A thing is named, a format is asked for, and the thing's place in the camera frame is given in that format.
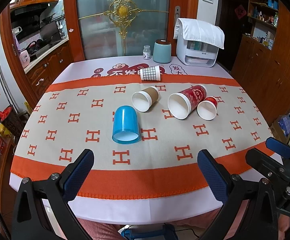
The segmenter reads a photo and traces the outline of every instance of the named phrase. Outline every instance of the blue plastic cup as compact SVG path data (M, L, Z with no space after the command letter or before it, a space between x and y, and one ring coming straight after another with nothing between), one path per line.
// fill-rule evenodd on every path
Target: blue plastic cup
M139 140L137 113L131 106L120 106L115 111L112 140L120 144L131 144Z

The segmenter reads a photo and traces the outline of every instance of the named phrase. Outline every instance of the white dispenser machine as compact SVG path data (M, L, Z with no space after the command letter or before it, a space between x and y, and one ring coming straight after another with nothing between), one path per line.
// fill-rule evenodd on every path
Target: white dispenser machine
M218 49L224 49L225 35L221 28L208 22L178 18L174 30L176 55L185 65L212 67Z

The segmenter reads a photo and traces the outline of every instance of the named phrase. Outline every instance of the orange border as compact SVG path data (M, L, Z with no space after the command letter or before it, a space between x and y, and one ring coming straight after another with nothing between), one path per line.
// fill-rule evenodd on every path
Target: orange border
M50 85L45 93L61 91L65 89L84 88L92 86L106 86L116 84L130 83L194 83L194 84L215 84L240 87L235 79L219 78L209 76L193 76L193 75L172 75L162 74L160 81L142 81L140 75L122 75L122 76L105 76L91 77L78 80L72 80L63 83Z
M273 154L262 142L219 157L216 161L223 164L230 174L241 174L251 168L245 161L245 155L254 147L268 156ZM15 155L11 172L35 181L47 179L53 172L61 173L64 168ZM187 193L206 186L207 182L196 163L152 170L91 170L77 195L102 199L143 199Z

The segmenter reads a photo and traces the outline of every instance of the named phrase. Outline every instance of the orange h pattern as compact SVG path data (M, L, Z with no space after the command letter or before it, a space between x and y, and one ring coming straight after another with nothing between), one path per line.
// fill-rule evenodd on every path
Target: orange h pattern
M72 149L70 149L70 150L64 150L63 148L62 148L62 150L60 151L60 153L65 153L65 157L62 157L62 156L59 156L59 160L61 161L61 160L65 160L65 161L69 161L70 163L72 162L72 158L71 157L67 157L67 154L69 153L69 154L72 154Z
M215 97L215 98L216 98L217 103L224 103L224 101L221 100L222 99L221 97Z
M57 93L57 94L53 94L53 96L52 96L49 100L51 100L51 99L56 99L58 95L59 95L59 93Z
M242 97L237 97L241 103L246 103L246 101Z
M115 93L125 93L126 90L122 90L122 88L126 88L126 86L125 87L115 87L115 89L118 89L118 91L114 90L114 94Z
M56 134L57 133L57 130L55 130L55 131L51 131L51 130L48 130L48 132L47 133L50 133L50 136L48 137L48 136L46 136L46 139L45 140L53 140L53 141L55 141L55 136L54 137L52 137L53 136L53 133L54 134Z
M234 128L235 131L236 131L237 129L241 129L241 128L242 128L241 126L238 126L238 125L237 125L237 124L238 124L238 121L237 121L237 120L234 121L234 122L231 122L231 121L230 121L230 123L235 125L235 126L233 126L233 128Z
M119 155L119 161L113 159L112 163L113 165L115 165L116 163L127 163L128 165L130 165L130 159L127 159L126 161L123 161L123 154L126 154L127 156L129 156L129 150L127 150L126 152L116 152L116 151L112 151L112 155Z
M86 90L79 90L80 93L78 93L77 96L85 96L85 95L87 95L87 93L84 93L84 92L88 92L88 90L89 90L89 89L86 89Z
M165 115L165 114L164 114L164 118L165 118L165 119L167 119L167 118L175 118L175 116L173 116L169 110L164 110L164 109L162 109L162 112L163 112L163 113L168 113L168 114L169 114L169 115Z
M100 106L100 107L103 107L103 104L99 104L99 102L104 102L104 100L103 99L100 99L100 100L95 100L95 99L93 99L93 103L94 102L97 102L95 105L94 104L91 104L91 106L92 107L94 107L94 106Z
M238 114L242 114L242 113L244 113L244 111L242 110L242 108L240 107L240 106L238 106L238 107L234 107L236 110L238 110L237 112L238 112Z
M32 150L33 150L33 149L36 150L36 149L37 149L37 145L36 145L36 146L33 146L33 145L30 144L30 145L29 145L29 149L31 149L31 150L28 151L27 154L32 154L32 155L35 156L35 152L33 152Z
M22 134L22 137L23 137L23 138L27 138L27 133L28 133L28 132L29 132L29 130L24 130L24 131L23 131L24 134Z
M223 143L228 143L228 146L225 146L226 151L228 151L228 149L231 149L231 148L236 148L235 144L233 144L233 145L230 144L230 142L232 142L232 141L233 141L232 138L229 138L226 140L222 139Z
M181 150L183 152L183 155L177 155L177 160L181 160L183 158L193 158L192 154L189 153L186 155L185 150L190 150L189 145L186 145L185 147L174 147L175 152L178 152L178 150Z
M254 139L254 141L256 141L256 140L258 140L258 139L260 139L260 137L259 136L257 136L257 132L251 132L251 135L252 136L255 136L253 139Z
M141 129L140 132L141 132L141 133L145 133L145 132L146 132L146 133L148 134L148 137L142 136L142 141L145 141L145 140L151 140L151 139L158 140L157 135L155 135L154 137L151 137L151 136L150 136L150 132L156 132L156 129L155 129L155 128L153 128L153 129L148 129L148 130Z
M226 87L219 87L221 89L222 92L226 92L228 93L228 91L226 90Z
M33 112L38 112L38 110L39 110L40 107L41 107L41 106L35 106Z
M193 125L193 127L194 127L194 129L196 129L196 128L199 128L200 129L200 132L196 132L197 136L200 136L202 134L209 134L207 130L206 131L203 131L202 130L202 127L203 128L206 128L205 124L202 124L202 125Z
M40 118L41 118L41 120L39 120L38 123L40 123L40 122L45 123L46 120L44 120L44 118L47 118L47 116L46 115L41 115Z
M69 117L72 117L72 119L68 119L68 122L78 122L79 118L75 119L75 116L80 116L80 113L78 114L70 114Z
M162 86L155 86L158 88L158 91L166 91L166 86L162 85Z
M91 135L91 138L88 138L88 137L86 137L86 139L85 139L85 142L88 142L88 141L95 141L95 142L99 142L99 138L97 137L97 138L94 138L94 134L100 134L100 130L98 130L98 131L89 131L89 130L87 130L87 135L88 134L92 134Z
M258 118L253 118L253 120L255 121L256 125L258 126L259 124L261 124L261 122L258 120Z
M58 109L65 109L65 106L64 105L67 105L67 103L68 102L66 102L66 103L59 103L58 104L58 107L56 108L56 110L58 110Z

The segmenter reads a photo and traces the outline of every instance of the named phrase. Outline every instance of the gold door decoration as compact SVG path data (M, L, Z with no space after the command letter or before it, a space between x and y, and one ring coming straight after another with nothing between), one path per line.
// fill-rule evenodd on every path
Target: gold door decoration
M159 10L144 10L137 8L137 5L132 0L114 0L109 5L109 10L103 13L97 13L88 15L85 17L79 18L85 19L89 17L94 17L98 15L107 15L109 19L115 24L116 27L120 28L119 34L123 39L124 44L124 56L126 55L126 45L125 45L125 38L128 33L126 30L128 26L132 23L132 21L136 18L137 14L140 12L165 12L169 13L168 11L159 11Z

